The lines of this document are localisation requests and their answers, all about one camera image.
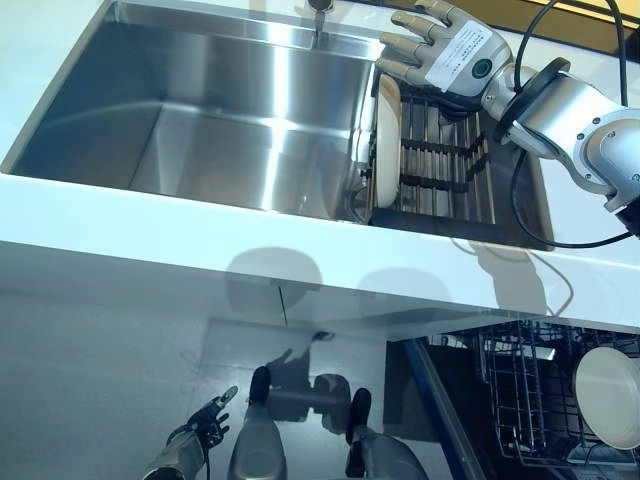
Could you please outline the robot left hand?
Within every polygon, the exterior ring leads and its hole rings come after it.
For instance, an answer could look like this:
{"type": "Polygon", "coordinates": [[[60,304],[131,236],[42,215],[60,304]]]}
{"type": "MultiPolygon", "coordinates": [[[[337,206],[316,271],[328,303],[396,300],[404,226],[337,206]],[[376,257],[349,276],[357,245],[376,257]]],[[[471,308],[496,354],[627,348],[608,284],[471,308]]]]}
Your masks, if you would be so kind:
{"type": "Polygon", "coordinates": [[[223,394],[207,402],[187,421],[187,425],[196,433],[205,452],[219,445],[229,431],[229,427],[224,425],[229,415],[222,414],[222,411],[237,393],[238,387],[231,386],[223,394]]]}

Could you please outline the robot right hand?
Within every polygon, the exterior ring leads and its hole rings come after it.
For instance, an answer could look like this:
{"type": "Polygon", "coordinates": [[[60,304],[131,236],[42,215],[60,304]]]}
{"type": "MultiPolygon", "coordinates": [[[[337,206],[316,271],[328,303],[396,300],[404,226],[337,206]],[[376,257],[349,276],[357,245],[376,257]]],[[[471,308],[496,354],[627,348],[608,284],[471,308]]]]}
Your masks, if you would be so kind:
{"type": "Polygon", "coordinates": [[[456,112],[482,108],[482,95],[498,71],[512,61],[512,51],[494,29],[446,1],[417,1],[417,14],[399,10],[391,22],[414,34],[384,32],[376,67],[419,88],[456,112]]]}

